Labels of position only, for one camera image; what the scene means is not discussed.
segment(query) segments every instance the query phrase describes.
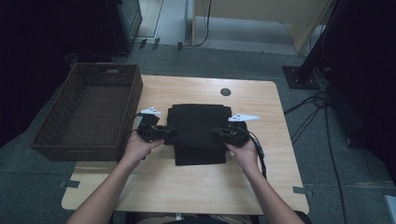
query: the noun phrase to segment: hand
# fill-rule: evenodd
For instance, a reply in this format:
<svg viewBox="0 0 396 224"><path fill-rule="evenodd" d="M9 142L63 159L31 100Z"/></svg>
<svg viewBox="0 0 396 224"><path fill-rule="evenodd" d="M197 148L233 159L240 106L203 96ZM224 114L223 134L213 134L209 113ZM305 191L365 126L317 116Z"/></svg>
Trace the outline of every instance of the hand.
<svg viewBox="0 0 396 224"><path fill-rule="evenodd" d="M239 165L245 171L259 170L258 154L254 143L249 139L242 147L235 147L230 144L225 146L235 155Z"/></svg>
<svg viewBox="0 0 396 224"><path fill-rule="evenodd" d="M125 148L125 153L120 163L127 163L134 169L139 165L140 161L151 153L151 150L155 147L162 145L163 139L158 139L150 143L145 142L138 133L132 133L128 139L128 143Z"/></svg>

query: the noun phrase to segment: black fabric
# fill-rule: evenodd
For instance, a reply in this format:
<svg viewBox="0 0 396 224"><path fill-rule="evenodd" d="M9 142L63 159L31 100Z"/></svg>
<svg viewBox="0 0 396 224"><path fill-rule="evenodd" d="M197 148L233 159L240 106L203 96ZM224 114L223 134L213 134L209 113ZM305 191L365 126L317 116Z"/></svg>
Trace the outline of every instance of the black fabric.
<svg viewBox="0 0 396 224"><path fill-rule="evenodd" d="M168 125L177 135L165 144L175 146L176 165L224 163L227 147L213 137L215 127L225 128L231 108L224 105L173 105L168 110Z"/></svg>

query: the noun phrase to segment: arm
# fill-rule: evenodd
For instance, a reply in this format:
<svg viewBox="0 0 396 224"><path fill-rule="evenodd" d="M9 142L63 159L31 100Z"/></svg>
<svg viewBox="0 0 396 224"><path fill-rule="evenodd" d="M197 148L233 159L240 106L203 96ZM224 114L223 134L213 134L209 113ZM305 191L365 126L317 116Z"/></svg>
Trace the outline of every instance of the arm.
<svg viewBox="0 0 396 224"><path fill-rule="evenodd" d="M132 133L125 154L104 182L82 203L67 223L108 223L132 170L163 140L144 142Z"/></svg>
<svg viewBox="0 0 396 224"><path fill-rule="evenodd" d="M243 147L228 144L226 147L231 150L241 165L269 223L303 223L262 176L257 163L256 148L251 140Z"/></svg>

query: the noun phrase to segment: wooden table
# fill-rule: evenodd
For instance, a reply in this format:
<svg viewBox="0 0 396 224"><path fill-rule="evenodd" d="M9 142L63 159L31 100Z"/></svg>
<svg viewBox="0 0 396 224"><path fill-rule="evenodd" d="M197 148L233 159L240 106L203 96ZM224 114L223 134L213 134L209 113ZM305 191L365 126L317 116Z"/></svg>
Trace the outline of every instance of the wooden table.
<svg viewBox="0 0 396 224"><path fill-rule="evenodd" d="M208 9L209 0L193 1L191 36L193 45L196 17L207 17ZM300 53L317 26L329 18L331 10L332 0L213 0L210 17L285 22L293 45Z"/></svg>
<svg viewBox="0 0 396 224"><path fill-rule="evenodd" d="M175 104L220 104L233 114L258 115L247 121L248 129L260 139L265 153L268 181L292 209L308 213L290 136L276 85L269 81L247 81L194 77L142 76L144 88L138 111L154 106L162 111ZM232 94L223 96L228 88ZM175 166L173 147L161 146L131 173L116 210L135 212L261 215L256 197L231 153L227 162L216 165ZM78 206L102 183L115 162L78 162L71 180L77 189L67 188L65 209Z"/></svg>

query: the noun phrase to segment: wicker basket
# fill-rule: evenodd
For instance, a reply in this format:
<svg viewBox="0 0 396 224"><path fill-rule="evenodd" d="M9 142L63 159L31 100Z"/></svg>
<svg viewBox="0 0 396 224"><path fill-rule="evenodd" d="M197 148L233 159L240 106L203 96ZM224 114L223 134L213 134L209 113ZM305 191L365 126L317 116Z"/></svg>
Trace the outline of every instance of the wicker basket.
<svg viewBox="0 0 396 224"><path fill-rule="evenodd" d="M31 148L51 161L118 161L142 89L138 65L76 64Z"/></svg>

